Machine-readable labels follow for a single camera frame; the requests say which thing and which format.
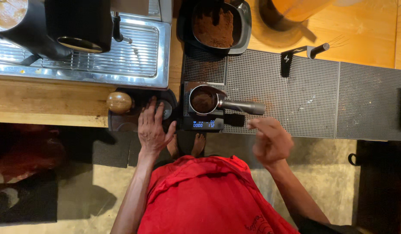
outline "red shirt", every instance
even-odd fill
[[[154,170],[138,233],[298,234],[232,156],[186,155]]]

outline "drip tray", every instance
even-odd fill
[[[45,58],[28,67],[0,62],[0,75],[167,88],[170,24],[120,16],[120,31],[132,39],[131,44],[113,39],[107,53],[74,51],[62,61]],[[0,39],[0,60],[20,62],[30,55]]]

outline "digital scale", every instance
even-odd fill
[[[217,108],[210,114],[196,114],[189,104],[189,95],[193,88],[207,84],[225,91],[226,86],[216,83],[185,82],[183,101],[183,121],[181,128],[187,131],[220,132],[224,129],[224,109]]]

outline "bare foot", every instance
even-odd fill
[[[177,159],[179,157],[179,148],[177,147],[177,134],[174,134],[172,141],[167,144],[167,150],[172,156],[172,159]]]
[[[205,147],[206,139],[202,134],[197,133],[193,144],[192,156],[197,158]]]

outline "wooden counter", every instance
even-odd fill
[[[308,31],[283,33],[262,22],[258,0],[247,2],[252,10],[249,49],[282,52],[329,42],[331,49],[319,54],[319,59],[401,69],[401,6],[395,0],[332,5],[304,23]],[[179,7],[175,0],[169,67],[169,88],[177,97],[183,57],[182,43],[176,36]],[[314,43],[308,39],[312,35],[317,37]],[[111,85],[0,76],[0,122],[107,127],[105,99],[114,90]]]

